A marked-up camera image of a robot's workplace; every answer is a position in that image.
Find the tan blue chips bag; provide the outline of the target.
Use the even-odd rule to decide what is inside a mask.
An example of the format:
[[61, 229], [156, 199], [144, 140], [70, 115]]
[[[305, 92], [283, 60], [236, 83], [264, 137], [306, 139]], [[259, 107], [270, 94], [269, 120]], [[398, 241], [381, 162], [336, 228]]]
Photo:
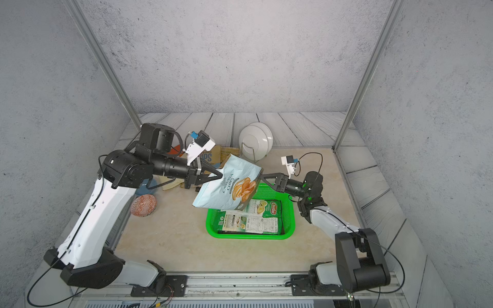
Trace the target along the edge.
[[200, 158], [202, 161], [209, 163], [215, 168], [219, 168], [221, 165], [221, 153], [222, 147], [220, 145], [214, 146], [211, 151], [204, 151]]

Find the red beige chips bag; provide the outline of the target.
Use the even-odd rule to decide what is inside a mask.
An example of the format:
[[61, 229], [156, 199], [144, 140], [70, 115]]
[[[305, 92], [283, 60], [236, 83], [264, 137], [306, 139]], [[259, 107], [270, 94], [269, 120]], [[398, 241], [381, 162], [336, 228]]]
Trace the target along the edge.
[[[181, 146], [179, 146], [179, 145], [172, 147], [172, 150], [170, 151], [170, 153], [178, 153], [179, 157], [183, 156], [183, 154], [184, 154]], [[183, 183], [183, 180], [181, 180], [181, 179], [168, 178], [168, 177], [164, 177], [164, 176], [160, 176], [159, 181], [162, 184], [166, 183], [164, 186], [161, 187], [161, 189], [163, 191], [170, 190], [170, 189], [177, 187]]]

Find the green Chulo cassava chips bag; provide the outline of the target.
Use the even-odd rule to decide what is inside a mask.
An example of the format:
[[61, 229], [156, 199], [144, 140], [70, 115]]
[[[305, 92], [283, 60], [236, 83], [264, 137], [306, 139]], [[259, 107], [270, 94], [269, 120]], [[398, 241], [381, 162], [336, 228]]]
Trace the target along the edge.
[[278, 200], [250, 200], [243, 210], [221, 210], [214, 220], [221, 234], [280, 235], [282, 206]]

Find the light blue cassava chips bag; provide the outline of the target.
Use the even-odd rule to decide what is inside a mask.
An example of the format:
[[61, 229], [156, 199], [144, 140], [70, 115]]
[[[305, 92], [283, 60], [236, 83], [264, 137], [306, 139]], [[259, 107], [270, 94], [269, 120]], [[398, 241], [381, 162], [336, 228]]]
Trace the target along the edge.
[[203, 184], [193, 206], [204, 209], [243, 210], [258, 189], [263, 168], [229, 155], [219, 169], [222, 178]]

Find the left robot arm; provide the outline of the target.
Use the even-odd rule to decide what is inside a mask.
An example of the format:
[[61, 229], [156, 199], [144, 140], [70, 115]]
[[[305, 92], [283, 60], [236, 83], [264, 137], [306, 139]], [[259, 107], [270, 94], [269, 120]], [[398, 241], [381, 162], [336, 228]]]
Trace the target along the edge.
[[215, 142], [204, 131], [191, 132], [184, 146], [179, 133], [166, 125], [145, 123], [123, 150], [108, 154], [102, 163], [94, 190], [66, 240], [46, 252], [44, 260], [61, 271], [61, 279], [73, 287], [102, 289], [113, 282], [144, 287], [160, 293], [166, 271], [153, 261], [124, 261], [105, 246], [106, 240], [129, 200], [144, 181], [155, 176], [184, 180], [199, 186], [223, 175], [207, 162], [203, 151]]

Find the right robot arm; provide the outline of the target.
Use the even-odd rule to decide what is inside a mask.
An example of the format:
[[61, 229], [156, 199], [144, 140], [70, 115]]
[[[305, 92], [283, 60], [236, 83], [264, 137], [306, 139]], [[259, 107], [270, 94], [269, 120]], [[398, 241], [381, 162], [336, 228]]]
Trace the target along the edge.
[[321, 295], [331, 286], [354, 293], [390, 284], [390, 271], [376, 233], [345, 222], [329, 208], [322, 197], [320, 173], [307, 173], [303, 182], [282, 173], [262, 175], [260, 179], [274, 191], [297, 197], [300, 215], [335, 242], [336, 261], [310, 268], [308, 280], [314, 293]]

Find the tan green chips bag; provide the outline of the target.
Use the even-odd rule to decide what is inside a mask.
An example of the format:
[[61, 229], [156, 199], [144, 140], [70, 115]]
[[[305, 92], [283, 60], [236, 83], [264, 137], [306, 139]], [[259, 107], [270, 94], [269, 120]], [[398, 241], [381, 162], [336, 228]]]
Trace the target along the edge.
[[233, 147], [221, 147], [220, 161], [224, 162], [230, 155], [240, 156], [240, 149]]

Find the white plate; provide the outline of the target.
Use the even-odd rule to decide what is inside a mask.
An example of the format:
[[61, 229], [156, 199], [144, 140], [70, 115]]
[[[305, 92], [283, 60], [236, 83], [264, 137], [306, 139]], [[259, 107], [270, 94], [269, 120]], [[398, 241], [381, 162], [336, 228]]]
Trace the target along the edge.
[[264, 123], [251, 123], [242, 129], [239, 137], [239, 146], [242, 142], [248, 145], [258, 145], [260, 143], [268, 143], [268, 154], [273, 147], [273, 134], [268, 126]]

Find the blue bowl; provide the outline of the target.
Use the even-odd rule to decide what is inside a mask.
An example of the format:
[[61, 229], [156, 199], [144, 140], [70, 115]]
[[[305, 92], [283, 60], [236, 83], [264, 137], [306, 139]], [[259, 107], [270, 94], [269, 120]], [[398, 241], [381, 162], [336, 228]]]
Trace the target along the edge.
[[149, 179], [144, 180], [136, 190], [136, 196], [153, 195], [157, 190], [157, 188], [155, 188], [157, 185], [158, 183], [155, 179], [152, 179], [151, 181], [149, 181]]

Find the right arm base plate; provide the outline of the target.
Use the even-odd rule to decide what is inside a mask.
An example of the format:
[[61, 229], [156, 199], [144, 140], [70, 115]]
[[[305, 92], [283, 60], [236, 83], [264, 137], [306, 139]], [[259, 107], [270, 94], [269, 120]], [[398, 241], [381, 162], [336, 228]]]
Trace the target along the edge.
[[323, 284], [309, 274], [291, 275], [285, 282], [293, 296], [345, 296], [346, 292], [337, 284]]

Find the aluminium front rail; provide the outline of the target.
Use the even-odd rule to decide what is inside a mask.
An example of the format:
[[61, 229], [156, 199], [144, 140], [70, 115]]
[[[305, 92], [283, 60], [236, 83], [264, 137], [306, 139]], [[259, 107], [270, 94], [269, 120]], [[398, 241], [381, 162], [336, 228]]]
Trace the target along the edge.
[[132, 288], [113, 284], [84, 291], [70, 307], [408, 307], [395, 275], [375, 292], [345, 296], [293, 296], [285, 282], [304, 273], [172, 273], [187, 275], [184, 297], [131, 297]]

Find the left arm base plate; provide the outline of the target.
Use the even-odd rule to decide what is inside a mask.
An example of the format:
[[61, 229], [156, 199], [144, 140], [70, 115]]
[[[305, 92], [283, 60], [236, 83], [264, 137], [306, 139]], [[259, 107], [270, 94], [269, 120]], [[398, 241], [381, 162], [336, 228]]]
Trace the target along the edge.
[[133, 286], [131, 297], [184, 297], [187, 275], [158, 276], [149, 287]]

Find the right aluminium frame post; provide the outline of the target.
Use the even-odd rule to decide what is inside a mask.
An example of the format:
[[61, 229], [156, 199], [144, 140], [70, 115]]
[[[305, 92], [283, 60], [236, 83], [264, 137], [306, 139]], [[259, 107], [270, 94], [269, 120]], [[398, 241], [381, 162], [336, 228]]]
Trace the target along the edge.
[[347, 110], [344, 122], [339, 131], [339, 134], [336, 138], [335, 145], [333, 146], [333, 152], [336, 153], [342, 143], [344, 142], [347, 131], [349, 130], [350, 124], [353, 122], [354, 117], [359, 109], [359, 106], [362, 103], [363, 97], [367, 91], [367, 88], [371, 82], [371, 79], [376, 71], [378, 66], [378, 62], [385, 50], [385, 47], [388, 43], [392, 30], [395, 26], [395, 23], [398, 20], [399, 14], [402, 10], [403, 4], [405, 1], [403, 0], [395, 0], [392, 3], [388, 16], [386, 18], [383, 29], [377, 39], [376, 45], [374, 46], [371, 58], [368, 62], [368, 65], [364, 71], [362, 79], [359, 83], [359, 86], [355, 92], [353, 100], [349, 105]]

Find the aluminium frame post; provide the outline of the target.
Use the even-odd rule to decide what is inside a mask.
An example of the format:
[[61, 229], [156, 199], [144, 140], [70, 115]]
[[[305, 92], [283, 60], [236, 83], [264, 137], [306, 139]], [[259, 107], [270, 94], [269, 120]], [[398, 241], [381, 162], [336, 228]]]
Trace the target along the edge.
[[96, 57], [96, 60], [98, 61], [104, 75], [106, 76], [114, 92], [118, 96], [119, 101], [123, 105], [123, 108], [128, 114], [131, 122], [136, 127], [137, 133], [134, 136], [134, 138], [128, 143], [127, 146], [127, 148], [130, 148], [131, 146], [134, 146], [136, 144], [137, 138], [141, 134], [142, 122], [140, 120], [140, 117], [137, 115], [136, 109], [132, 105], [128, 94], [124, 90], [117, 74], [115, 73], [113, 67], [111, 66], [110, 61], [107, 58], [100, 43], [98, 42], [94, 32], [92, 31], [91, 26], [88, 23], [85, 15], [83, 14], [83, 11], [80, 5], [78, 4], [78, 2], [75, 0], [65, 0], [64, 5], [68, 9], [68, 12], [70, 13], [71, 17], [73, 18], [74, 23], [76, 24], [79, 32], [81, 33], [84, 41], [92, 51], [92, 54]]
[[371, 79], [376, 71], [378, 66], [378, 62], [385, 50], [385, 47], [388, 43], [392, 30], [395, 26], [395, 23], [398, 20], [399, 14], [402, 10], [403, 4], [405, 1], [403, 0], [395, 0], [392, 3], [388, 16], [386, 18], [383, 29], [377, 39], [376, 45], [374, 46], [371, 58], [368, 62], [368, 65], [364, 71], [362, 79], [359, 83], [359, 86], [355, 92], [353, 100], [349, 105], [347, 110], [344, 122], [339, 131], [339, 134], [336, 138], [335, 145], [333, 146], [333, 152], [336, 153], [342, 143], [344, 142], [347, 131], [349, 130], [350, 124], [353, 122], [354, 117], [359, 109], [359, 106], [362, 103], [363, 97], [367, 91], [367, 88], [371, 82]]

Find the left aluminium frame post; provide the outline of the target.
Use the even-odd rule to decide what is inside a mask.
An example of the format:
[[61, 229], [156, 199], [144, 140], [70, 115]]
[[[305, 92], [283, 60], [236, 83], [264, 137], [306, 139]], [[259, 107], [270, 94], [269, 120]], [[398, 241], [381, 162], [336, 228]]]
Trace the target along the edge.
[[140, 117], [137, 115], [136, 109], [132, 105], [128, 94], [124, 90], [117, 74], [115, 73], [113, 67], [111, 66], [110, 61], [107, 58], [100, 43], [98, 42], [94, 32], [92, 31], [91, 26], [88, 23], [85, 15], [83, 14], [83, 11], [80, 5], [78, 4], [78, 2], [75, 0], [65, 0], [64, 5], [68, 9], [68, 12], [70, 13], [71, 17], [73, 18], [74, 23], [76, 24], [79, 32], [81, 33], [84, 41], [92, 51], [92, 54], [96, 57], [96, 60], [98, 61], [104, 75], [106, 76], [114, 92], [118, 96], [119, 101], [123, 105], [123, 108], [128, 114], [131, 122], [136, 127], [137, 133], [134, 136], [134, 138], [128, 143], [127, 146], [127, 148], [130, 148], [131, 146], [134, 146], [136, 144], [137, 138], [141, 134], [142, 122], [140, 120]]

